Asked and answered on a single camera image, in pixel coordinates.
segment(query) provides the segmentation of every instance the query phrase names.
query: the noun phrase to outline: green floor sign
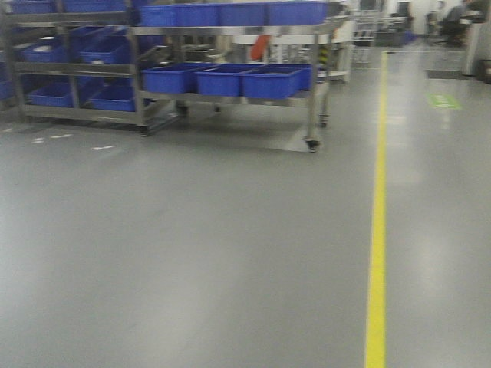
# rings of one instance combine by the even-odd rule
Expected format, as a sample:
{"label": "green floor sign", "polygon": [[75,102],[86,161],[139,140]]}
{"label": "green floor sign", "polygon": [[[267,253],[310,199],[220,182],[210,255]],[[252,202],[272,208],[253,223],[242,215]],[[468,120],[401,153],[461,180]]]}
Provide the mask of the green floor sign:
{"label": "green floor sign", "polygon": [[459,101],[449,94],[430,94],[428,95],[430,105],[433,107],[442,107],[445,109],[460,110]]}

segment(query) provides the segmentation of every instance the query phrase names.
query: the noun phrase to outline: black doormat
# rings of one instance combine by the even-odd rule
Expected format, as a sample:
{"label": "black doormat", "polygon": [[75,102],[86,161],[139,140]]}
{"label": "black doormat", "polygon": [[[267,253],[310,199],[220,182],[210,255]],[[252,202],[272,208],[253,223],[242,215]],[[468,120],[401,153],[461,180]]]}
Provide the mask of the black doormat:
{"label": "black doormat", "polygon": [[469,79],[461,71],[427,71],[428,79]]}

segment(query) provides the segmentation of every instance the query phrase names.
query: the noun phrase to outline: floor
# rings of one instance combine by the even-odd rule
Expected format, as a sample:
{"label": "floor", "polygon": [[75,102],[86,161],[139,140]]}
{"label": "floor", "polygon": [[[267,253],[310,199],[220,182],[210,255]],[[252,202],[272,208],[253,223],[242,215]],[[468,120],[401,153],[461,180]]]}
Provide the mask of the floor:
{"label": "floor", "polygon": [[[485,367],[489,86],[398,51],[387,366]],[[0,366],[362,367],[379,54],[333,87],[317,154],[302,110],[202,105],[150,138],[0,115]]]}

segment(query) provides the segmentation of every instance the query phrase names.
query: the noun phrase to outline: caster wheel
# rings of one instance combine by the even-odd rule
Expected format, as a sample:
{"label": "caster wheel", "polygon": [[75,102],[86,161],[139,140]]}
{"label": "caster wheel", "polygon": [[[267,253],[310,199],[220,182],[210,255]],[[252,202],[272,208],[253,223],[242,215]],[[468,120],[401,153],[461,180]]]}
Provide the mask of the caster wheel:
{"label": "caster wheel", "polygon": [[186,117],[189,113],[189,109],[187,106],[176,106],[177,113],[183,117]]}
{"label": "caster wheel", "polygon": [[318,140],[308,140],[307,146],[308,146],[308,151],[311,153],[316,153],[317,149],[321,145],[321,143]]}
{"label": "caster wheel", "polygon": [[150,136],[150,134],[151,134],[150,133],[150,128],[148,126],[145,126],[145,127],[142,126],[140,128],[140,134],[141,134],[141,136]]}
{"label": "caster wheel", "polygon": [[322,113],[319,115],[319,117],[320,117],[319,126],[321,128],[327,128],[328,127],[328,121],[329,121],[329,115]]}

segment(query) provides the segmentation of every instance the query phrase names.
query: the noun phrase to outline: blue storage crate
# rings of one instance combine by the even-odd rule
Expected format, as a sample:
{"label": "blue storage crate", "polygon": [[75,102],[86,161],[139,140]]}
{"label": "blue storage crate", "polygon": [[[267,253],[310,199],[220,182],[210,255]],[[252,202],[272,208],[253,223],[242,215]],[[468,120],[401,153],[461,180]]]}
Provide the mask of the blue storage crate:
{"label": "blue storage crate", "polygon": [[162,44],[164,44],[163,36],[138,36],[138,47],[142,54]]}
{"label": "blue storage crate", "polygon": [[243,93],[249,98],[284,99],[298,92],[302,69],[262,67],[242,75]]}
{"label": "blue storage crate", "polygon": [[328,13],[326,2],[269,2],[268,25],[318,25]]}
{"label": "blue storage crate", "polygon": [[25,61],[35,63],[67,63],[69,59],[67,49],[57,43],[40,42],[33,44],[23,49],[21,54]]}
{"label": "blue storage crate", "polygon": [[265,25],[266,4],[220,4],[219,17],[220,25]]}
{"label": "blue storage crate", "polygon": [[176,27],[177,11],[174,5],[151,5],[140,9],[141,24],[147,27]]}
{"label": "blue storage crate", "polygon": [[94,42],[99,42],[114,32],[114,27],[79,27],[70,31],[72,58],[79,58],[80,52]]}
{"label": "blue storage crate", "polygon": [[55,0],[13,0],[10,3],[15,14],[56,13]]}
{"label": "blue storage crate", "polygon": [[23,74],[19,77],[23,91],[27,94],[33,90],[54,82],[68,83],[69,77],[63,75]]}
{"label": "blue storage crate", "polygon": [[91,64],[129,64],[130,44],[123,37],[109,37],[81,51],[84,62]]}
{"label": "blue storage crate", "polygon": [[132,87],[109,86],[91,98],[98,110],[135,111]]}
{"label": "blue storage crate", "polygon": [[52,83],[28,94],[34,105],[73,107],[69,83]]}
{"label": "blue storage crate", "polygon": [[111,37],[126,37],[128,33],[128,28],[123,27],[121,29],[118,29],[117,31],[113,32],[110,34]]}
{"label": "blue storage crate", "polygon": [[0,100],[6,100],[14,95],[14,87],[10,80],[0,81]]}
{"label": "blue storage crate", "polygon": [[182,63],[170,67],[155,67],[142,71],[144,89],[162,94],[196,92],[197,71],[216,67],[208,63]]}
{"label": "blue storage crate", "polygon": [[261,64],[222,64],[206,71],[198,71],[198,92],[213,96],[240,96],[241,73],[261,67]]}
{"label": "blue storage crate", "polygon": [[0,62],[0,81],[7,79],[7,65],[4,62]]}
{"label": "blue storage crate", "polygon": [[218,4],[174,5],[178,27],[212,27],[220,25]]}
{"label": "blue storage crate", "polygon": [[312,66],[310,64],[269,64],[266,67],[293,67],[296,69],[301,69],[299,80],[301,90],[310,90],[311,76],[312,76]]}
{"label": "blue storage crate", "polygon": [[89,77],[91,80],[85,81],[83,85],[80,85],[78,89],[78,99],[81,104],[84,104],[95,94],[99,93],[104,88],[104,79],[101,77]]}
{"label": "blue storage crate", "polygon": [[111,86],[133,86],[133,78],[114,78],[108,84]]}
{"label": "blue storage crate", "polygon": [[[133,0],[133,7],[147,5],[151,0]],[[63,0],[67,13],[124,12],[127,10],[124,0]]]}

